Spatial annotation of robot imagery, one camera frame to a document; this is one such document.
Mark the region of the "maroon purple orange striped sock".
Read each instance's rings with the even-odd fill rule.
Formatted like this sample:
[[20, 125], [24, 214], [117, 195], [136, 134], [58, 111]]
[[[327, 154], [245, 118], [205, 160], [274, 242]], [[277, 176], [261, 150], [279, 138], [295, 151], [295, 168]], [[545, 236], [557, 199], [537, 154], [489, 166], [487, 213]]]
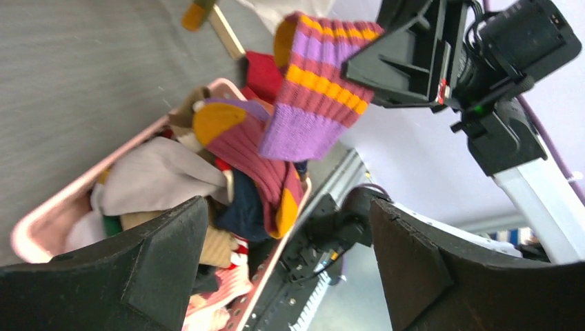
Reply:
[[278, 25], [274, 60], [284, 80], [259, 146], [284, 161], [322, 158], [367, 109], [374, 93], [341, 77], [342, 63], [383, 33], [370, 21], [288, 15]]

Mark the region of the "maroon orange heel sock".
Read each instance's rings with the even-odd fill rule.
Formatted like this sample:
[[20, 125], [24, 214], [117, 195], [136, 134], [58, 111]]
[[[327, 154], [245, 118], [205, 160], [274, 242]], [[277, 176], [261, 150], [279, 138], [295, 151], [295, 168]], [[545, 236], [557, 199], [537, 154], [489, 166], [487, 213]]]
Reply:
[[276, 239], [286, 236], [297, 220], [304, 188], [293, 163], [260, 155], [264, 122], [241, 106], [210, 102], [196, 111], [192, 126], [205, 149], [252, 180], [267, 234]]

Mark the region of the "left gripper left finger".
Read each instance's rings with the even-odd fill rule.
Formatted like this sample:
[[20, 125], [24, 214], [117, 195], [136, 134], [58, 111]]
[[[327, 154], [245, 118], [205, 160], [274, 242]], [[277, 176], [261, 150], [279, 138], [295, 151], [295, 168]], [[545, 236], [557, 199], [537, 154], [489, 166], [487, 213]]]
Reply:
[[47, 263], [1, 268], [2, 330], [180, 330], [208, 226], [195, 197]]

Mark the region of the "red cloth on table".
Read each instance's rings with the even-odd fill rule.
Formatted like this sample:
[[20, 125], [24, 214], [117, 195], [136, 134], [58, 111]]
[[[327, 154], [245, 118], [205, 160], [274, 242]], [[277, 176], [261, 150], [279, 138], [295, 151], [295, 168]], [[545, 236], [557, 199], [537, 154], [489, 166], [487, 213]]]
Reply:
[[271, 54], [247, 51], [244, 60], [245, 84], [240, 89], [247, 99], [275, 102], [283, 76]]

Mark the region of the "navy blue sock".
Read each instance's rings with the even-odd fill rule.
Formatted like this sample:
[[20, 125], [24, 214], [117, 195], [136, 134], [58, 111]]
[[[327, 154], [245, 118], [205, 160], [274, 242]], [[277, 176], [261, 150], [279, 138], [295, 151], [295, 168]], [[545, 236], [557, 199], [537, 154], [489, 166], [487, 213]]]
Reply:
[[252, 242], [269, 239], [264, 227], [264, 208], [253, 180], [233, 170], [234, 199], [220, 212], [215, 225]]

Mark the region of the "green striped hanging sock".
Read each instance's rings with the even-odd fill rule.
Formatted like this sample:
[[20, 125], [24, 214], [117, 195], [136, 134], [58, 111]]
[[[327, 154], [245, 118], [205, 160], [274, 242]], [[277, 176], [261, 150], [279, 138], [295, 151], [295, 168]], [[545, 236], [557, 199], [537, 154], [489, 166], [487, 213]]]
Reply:
[[185, 11], [181, 25], [187, 31], [197, 31], [207, 20], [217, 0], [192, 0]]

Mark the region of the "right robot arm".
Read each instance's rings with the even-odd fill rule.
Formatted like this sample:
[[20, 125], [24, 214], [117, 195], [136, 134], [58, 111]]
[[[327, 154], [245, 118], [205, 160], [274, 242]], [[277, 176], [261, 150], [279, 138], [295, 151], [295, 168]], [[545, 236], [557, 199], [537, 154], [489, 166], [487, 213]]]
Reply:
[[540, 125], [518, 96], [572, 61], [582, 45], [552, 1], [516, 1], [492, 12], [477, 1], [384, 1], [384, 32], [341, 65], [396, 115], [367, 116], [364, 133], [392, 159], [390, 175], [416, 201], [486, 204], [474, 160], [536, 232], [554, 263], [584, 259], [584, 204]]

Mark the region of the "grey beige sock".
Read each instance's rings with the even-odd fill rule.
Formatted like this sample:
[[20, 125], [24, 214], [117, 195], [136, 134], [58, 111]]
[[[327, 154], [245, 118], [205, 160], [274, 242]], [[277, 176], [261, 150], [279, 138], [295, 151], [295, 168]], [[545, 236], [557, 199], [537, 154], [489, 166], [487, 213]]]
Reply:
[[155, 137], [111, 167], [99, 199], [108, 216], [163, 211], [195, 197], [228, 203], [223, 173], [179, 142]]

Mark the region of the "pink plastic basket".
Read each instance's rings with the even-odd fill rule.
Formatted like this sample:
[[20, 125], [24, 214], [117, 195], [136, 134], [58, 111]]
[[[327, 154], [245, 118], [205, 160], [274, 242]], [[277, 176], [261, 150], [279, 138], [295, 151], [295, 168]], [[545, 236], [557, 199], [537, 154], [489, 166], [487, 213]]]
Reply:
[[2, 330], [242, 330], [310, 184], [259, 155], [271, 111], [227, 80], [26, 215]]

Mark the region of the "white hanging sock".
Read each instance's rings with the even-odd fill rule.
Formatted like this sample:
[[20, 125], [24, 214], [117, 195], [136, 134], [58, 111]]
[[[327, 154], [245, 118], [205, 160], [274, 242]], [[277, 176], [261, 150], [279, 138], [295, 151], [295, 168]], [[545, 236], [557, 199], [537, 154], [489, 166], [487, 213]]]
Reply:
[[330, 12], [335, 0], [237, 0], [237, 2], [252, 10], [273, 34], [288, 14], [300, 11], [310, 16], [325, 16]]

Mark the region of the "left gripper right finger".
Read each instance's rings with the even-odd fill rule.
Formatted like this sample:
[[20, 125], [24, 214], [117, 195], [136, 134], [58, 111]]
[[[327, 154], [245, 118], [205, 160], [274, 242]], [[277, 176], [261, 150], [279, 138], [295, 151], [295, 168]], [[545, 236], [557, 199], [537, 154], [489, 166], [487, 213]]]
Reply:
[[394, 330], [583, 330], [584, 264], [489, 250], [387, 201], [370, 223]]

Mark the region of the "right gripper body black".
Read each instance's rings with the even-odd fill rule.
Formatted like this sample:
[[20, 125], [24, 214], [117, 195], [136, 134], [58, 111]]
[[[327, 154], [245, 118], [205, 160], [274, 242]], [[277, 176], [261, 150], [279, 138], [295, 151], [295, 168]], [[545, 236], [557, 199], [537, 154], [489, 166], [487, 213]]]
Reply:
[[516, 1], [479, 11], [464, 35], [451, 128], [487, 176], [547, 159], [538, 131], [517, 97], [575, 59], [582, 43], [552, 1]]

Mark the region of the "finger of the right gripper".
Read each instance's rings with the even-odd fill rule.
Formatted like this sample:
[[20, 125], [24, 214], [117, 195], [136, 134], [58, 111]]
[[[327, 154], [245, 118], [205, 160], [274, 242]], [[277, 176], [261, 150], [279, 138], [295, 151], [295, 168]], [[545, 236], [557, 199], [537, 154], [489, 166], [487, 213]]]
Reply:
[[377, 24], [384, 33], [342, 64], [342, 77], [381, 107], [444, 109], [457, 85], [462, 1], [382, 1]]

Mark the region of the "wooden clothes rack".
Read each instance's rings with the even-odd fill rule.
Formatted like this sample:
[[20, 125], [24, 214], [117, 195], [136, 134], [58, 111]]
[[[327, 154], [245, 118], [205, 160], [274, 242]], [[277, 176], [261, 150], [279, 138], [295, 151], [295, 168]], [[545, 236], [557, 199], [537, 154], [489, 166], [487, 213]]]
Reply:
[[232, 59], [237, 61], [245, 56], [244, 47], [218, 5], [213, 6], [208, 21]]

